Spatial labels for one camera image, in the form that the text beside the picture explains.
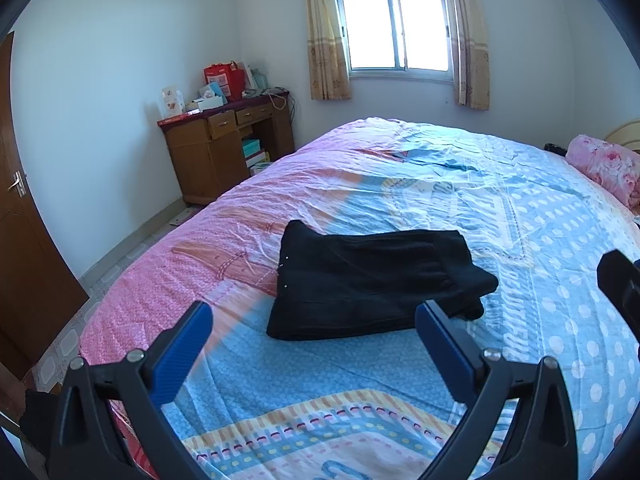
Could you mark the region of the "pink floral folded blanket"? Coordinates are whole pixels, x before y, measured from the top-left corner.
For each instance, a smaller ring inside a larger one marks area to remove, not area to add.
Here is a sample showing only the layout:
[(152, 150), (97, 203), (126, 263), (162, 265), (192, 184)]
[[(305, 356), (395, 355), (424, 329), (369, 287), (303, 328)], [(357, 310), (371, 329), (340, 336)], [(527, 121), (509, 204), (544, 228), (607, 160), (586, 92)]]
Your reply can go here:
[(601, 185), (628, 209), (639, 206), (639, 155), (628, 148), (580, 134), (568, 144), (566, 161)]

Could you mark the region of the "window with metal frame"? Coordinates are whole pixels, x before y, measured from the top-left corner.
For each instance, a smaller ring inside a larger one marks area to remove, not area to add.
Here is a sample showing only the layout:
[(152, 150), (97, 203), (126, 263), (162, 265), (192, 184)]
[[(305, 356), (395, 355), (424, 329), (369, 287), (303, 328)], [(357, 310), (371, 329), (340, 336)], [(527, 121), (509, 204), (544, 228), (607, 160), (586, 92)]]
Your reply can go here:
[(336, 0), (349, 73), (450, 81), (446, 0)]

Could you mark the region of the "left beige curtain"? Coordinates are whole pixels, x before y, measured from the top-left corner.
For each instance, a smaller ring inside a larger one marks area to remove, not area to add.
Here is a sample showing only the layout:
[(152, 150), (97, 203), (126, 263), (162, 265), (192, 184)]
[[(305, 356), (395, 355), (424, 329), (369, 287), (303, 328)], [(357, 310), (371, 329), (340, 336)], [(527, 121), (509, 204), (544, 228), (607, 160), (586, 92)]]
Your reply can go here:
[(305, 0), (310, 97), (347, 101), (350, 91), (345, 47), (336, 0)]

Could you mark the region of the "right beige curtain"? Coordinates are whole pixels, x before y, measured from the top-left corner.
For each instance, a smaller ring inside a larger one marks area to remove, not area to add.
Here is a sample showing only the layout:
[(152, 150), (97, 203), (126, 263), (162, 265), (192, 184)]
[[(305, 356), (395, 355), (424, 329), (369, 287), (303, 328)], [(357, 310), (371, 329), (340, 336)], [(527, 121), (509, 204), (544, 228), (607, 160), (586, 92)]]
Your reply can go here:
[(485, 14), (480, 0), (446, 0), (458, 105), (489, 110), (490, 63)]

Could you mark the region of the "red gift bag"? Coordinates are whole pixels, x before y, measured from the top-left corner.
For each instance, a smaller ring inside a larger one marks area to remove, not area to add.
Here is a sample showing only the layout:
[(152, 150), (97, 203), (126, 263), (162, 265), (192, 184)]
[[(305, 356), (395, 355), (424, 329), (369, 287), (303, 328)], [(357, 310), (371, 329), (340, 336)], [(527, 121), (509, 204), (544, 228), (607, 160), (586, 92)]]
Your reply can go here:
[(239, 101), (245, 90), (245, 70), (235, 61), (212, 64), (204, 68), (206, 84), (216, 84), (228, 101)]

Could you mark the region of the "brown wooden door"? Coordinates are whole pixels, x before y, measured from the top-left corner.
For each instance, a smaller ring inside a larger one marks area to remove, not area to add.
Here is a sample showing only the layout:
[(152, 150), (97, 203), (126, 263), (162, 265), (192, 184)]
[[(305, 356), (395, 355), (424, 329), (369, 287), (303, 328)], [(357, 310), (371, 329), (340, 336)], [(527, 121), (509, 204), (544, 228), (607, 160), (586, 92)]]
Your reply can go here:
[(1, 363), (22, 379), (88, 300), (44, 226), (13, 128), (13, 36), (1, 44)]

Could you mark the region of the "beige curtain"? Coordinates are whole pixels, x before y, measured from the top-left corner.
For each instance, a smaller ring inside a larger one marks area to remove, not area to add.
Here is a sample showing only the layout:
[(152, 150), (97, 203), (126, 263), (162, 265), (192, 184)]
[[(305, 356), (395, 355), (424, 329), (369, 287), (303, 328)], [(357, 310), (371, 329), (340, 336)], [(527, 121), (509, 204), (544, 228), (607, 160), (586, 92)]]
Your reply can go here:
[(305, 0), (310, 97), (347, 101), (350, 91), (345, 47), (336, 0)]
[(485, 14), (480, 0), (446, 0), (458, 105), (489, 110), (490, 63)]

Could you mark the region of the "white floral box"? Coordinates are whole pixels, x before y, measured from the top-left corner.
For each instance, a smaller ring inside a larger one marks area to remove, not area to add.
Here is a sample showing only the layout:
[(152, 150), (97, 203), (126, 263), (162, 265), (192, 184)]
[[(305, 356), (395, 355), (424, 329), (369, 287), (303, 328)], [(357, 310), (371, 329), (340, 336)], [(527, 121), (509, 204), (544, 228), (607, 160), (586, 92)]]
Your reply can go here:
[(174, 84), (162, 89), (162, 99), (165, 118), (180, 116), (184, 113), (186, 106), (183, 94)]

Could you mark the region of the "red plaid mattress sheet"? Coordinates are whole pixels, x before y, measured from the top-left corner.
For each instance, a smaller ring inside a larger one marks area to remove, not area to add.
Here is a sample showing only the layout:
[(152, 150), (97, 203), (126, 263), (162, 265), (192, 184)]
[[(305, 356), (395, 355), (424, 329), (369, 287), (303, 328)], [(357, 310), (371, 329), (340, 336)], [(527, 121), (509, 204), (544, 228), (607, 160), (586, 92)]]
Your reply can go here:
[(110, 404), (116, 425), (124, 437), (126, 447), (128, 448), (128, 452), (132, 459), (148, 476), (152, 479), (157, 479), (157, 474), (153, 469), (151, 462), (146, 457), (142, 445), (134, 432), (134, 428), (132, 428), (129, 417), (124, 408), (124, 404), (122, 404), (122, 401), (111, 401)]

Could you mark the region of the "white tissue box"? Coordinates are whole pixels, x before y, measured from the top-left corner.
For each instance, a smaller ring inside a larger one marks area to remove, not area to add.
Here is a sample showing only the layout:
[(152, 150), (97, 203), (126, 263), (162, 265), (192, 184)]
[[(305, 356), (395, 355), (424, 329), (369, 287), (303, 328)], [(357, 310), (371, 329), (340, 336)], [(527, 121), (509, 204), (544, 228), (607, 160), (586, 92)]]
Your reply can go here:
[(215, 92), (206, 92), (205, 96), (201, 96), (186, 104), (186, 110), (189, 112), (192, 112), (192, 110), (204, 112), (204, 110), (213, 110), (214, 108), (224, 106), (226, 103), (227, 101), (224, 96), (218, 96)]

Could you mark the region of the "teal box under desk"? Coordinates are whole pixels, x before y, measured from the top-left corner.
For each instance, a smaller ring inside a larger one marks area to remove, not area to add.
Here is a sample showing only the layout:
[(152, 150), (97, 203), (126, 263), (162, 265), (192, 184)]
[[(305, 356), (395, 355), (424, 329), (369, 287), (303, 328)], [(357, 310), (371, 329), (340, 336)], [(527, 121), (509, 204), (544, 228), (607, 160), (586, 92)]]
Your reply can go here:
[(260, 141), (258, 139), (243, 139), (242, 149), (245, 158), (250, 158), (259, 153), (262, 149), (260, 147)]

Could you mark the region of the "black pants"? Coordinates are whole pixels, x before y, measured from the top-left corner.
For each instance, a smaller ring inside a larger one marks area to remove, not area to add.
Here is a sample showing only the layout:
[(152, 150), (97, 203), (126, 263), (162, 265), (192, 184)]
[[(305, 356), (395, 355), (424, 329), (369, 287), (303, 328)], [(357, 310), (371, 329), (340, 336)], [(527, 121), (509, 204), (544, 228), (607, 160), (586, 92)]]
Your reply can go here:
[(320, 234), (299, 220), (281, 238), (277, 295), (266, 333), (285, 341), (408, 330), (433, 300), (474, 321), (498, 278), (477, 266), (457, 231)]

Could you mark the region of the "brown wooden desk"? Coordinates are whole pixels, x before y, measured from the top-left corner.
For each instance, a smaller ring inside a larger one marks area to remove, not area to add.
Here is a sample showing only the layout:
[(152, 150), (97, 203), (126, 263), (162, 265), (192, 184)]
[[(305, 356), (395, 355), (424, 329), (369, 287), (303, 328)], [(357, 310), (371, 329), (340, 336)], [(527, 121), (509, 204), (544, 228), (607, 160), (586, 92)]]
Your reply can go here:
[(270, 162), (295, 151), (290, 92), (263, 96), (160, 120), (182, 199), (208, 205), (250, 176), (245, 140), (258, 142)]

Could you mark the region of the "cream wooden headboard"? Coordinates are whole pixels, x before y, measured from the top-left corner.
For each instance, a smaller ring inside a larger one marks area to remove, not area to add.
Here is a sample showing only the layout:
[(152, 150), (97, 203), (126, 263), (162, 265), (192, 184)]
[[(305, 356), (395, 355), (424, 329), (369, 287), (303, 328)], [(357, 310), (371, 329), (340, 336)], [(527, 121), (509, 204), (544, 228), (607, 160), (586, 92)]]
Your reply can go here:
[(640, 120), (636, 119), (618, 127), (605, 138), (605, 141), (640, 153)]

